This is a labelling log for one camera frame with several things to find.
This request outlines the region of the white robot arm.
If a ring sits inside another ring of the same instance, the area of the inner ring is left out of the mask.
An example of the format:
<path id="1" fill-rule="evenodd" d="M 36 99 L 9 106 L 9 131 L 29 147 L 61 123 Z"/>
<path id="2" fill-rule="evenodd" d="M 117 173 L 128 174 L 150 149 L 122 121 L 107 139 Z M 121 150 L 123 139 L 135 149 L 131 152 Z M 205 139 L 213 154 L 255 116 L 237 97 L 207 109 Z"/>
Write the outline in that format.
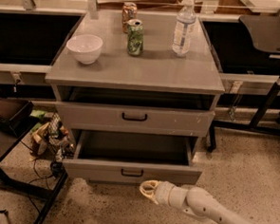
<path id="1" fill-rule="evenodd" d="M 217 224 L 253 224 L 229 211 L 203 188 L 187 189 L 168 181 L 148 180 L 140 185 L 140 192 L 156 204 L 179 209 L 196 219 L 207 217 Z"/>

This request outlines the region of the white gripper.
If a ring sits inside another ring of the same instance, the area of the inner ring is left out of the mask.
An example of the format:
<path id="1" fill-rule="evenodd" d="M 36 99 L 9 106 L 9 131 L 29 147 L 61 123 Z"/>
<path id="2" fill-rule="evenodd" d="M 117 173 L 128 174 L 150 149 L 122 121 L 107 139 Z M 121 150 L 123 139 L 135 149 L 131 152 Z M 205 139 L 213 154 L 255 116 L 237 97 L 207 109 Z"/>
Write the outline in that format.
<path id="1" fill-rule="evenodd" d="M 187 191 L 168 181 L 145 180 L 140 185 L 140 192 L 156 204 L 181 209 L 184 206 Z"/>

